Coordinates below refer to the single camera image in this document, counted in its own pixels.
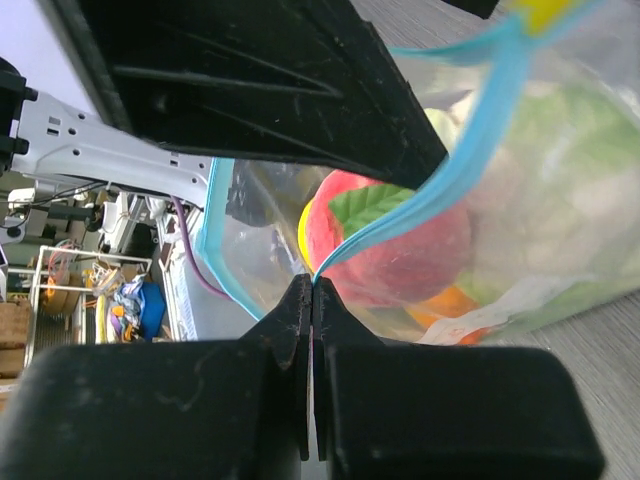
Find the pink peach toy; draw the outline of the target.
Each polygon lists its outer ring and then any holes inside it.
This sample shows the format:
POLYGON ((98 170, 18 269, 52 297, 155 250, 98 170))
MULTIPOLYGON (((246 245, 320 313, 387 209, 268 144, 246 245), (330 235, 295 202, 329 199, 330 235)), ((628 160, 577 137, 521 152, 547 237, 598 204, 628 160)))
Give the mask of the pink peach toy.
MULTIPOLYGON (((305 242, 316 271, 345 238, 343 221, 359 215, 364 227, 414 192, 335 170, 320 184, 308 209, 305 242)), ((365 307, 396 307, 427 300, 451 286, 467 266, 471 219, 457 203, 419 227, 382 242, 323 272, 342 299, 365 307)))

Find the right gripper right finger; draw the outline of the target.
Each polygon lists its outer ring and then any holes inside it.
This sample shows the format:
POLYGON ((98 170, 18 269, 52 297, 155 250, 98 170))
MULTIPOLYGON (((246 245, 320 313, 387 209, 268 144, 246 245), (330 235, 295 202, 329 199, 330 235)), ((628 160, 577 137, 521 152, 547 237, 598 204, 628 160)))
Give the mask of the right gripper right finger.
POLYGON ((597 479, 575 383, 548 351, 382 339, 313 288, 317 446, 333 479, 597 479))

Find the green lettuce toy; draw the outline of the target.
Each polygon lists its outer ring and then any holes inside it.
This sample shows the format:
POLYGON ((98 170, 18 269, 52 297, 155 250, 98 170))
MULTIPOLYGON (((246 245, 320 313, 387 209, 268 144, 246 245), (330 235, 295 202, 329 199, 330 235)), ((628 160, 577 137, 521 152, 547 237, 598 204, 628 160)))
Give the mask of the green lettuce toy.
POLYGON ((470 259, 452 286, 483 327, 537 327, 639 286, 639 128, 598 89, 528 85, 460 200, 470 259))

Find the clear zip top bag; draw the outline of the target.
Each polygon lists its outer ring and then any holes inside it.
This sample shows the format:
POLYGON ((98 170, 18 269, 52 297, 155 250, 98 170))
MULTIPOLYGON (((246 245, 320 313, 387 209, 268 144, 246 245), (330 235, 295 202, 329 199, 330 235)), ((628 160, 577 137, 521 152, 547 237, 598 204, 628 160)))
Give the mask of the clear zip top bag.
MULTIPOLYGON (((343 242, 316 272, 300 252, 298 223, 335 170, 214 160, 195 249, 222 290, 253 318, 275 307, 294 276, 325 279, 328 268, 460 203, 482 179, 535 81, 592 86, 639 128, 639 9, 630 1, 523 1, 473 37, 439 48, 396 48, 392 55, 446 157, 418 188, 404 188, 414 194, 395 209, 364 227, 359 215, 345 219, 343 242)), ((419 343, 424 335, 405 311, 417 303, 342 301, 380 336, 419 343)))

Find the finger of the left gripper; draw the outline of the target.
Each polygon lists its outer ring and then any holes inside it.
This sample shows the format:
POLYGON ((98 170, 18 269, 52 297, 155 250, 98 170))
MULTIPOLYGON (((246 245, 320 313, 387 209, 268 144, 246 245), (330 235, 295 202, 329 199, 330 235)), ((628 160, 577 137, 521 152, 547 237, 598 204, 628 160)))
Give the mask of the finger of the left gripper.
POLYGON ((348 1, 45 1, 99 115, 181 153, 416 189, 447 151, 348 1))

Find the orange green mango toy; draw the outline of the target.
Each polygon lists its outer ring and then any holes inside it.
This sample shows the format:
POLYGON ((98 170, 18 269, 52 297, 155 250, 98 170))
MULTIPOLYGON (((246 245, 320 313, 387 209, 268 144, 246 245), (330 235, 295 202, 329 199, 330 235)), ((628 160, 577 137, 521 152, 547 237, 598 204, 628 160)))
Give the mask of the orange green mango toy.
POLYGON ((469 320, 460 320, 460 317, 479 308, 473 299, 451 286, 428 300, 407 307, 405 311, 425 329, 419 343, 475 345, 491 332, 491 328, 471 326, 469 320))

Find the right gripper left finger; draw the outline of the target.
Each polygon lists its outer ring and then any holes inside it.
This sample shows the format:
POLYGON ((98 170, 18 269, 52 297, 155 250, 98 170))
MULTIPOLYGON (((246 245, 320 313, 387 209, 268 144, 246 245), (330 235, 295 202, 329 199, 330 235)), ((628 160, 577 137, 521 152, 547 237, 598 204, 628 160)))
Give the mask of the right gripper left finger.
POLYGON ((1 418, 5 479, 297 479, 309 457, 312 286, 235 340, 63 346, 1 418))

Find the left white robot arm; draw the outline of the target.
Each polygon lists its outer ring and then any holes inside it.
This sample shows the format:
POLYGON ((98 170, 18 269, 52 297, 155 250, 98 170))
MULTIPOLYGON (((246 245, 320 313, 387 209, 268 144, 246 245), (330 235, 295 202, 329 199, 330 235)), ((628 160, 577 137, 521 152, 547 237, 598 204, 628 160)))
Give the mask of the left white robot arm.
POLYGON ((1 167, 203 205, 213 158, 415 189, 446 148, 348 1, 45 1, 95 113, 1 75, 1 167))

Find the yellow pear toy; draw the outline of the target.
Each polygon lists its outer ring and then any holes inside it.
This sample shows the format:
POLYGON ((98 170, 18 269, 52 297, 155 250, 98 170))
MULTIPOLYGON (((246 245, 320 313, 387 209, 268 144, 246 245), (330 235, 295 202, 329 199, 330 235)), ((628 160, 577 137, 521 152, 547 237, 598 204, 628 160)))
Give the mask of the yellow pear toy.
POLYGON ((316 272, 329 255, 332 233, 326 212, 310 200, 304 207, 298 223, 298 246, 307 267, 316 272))

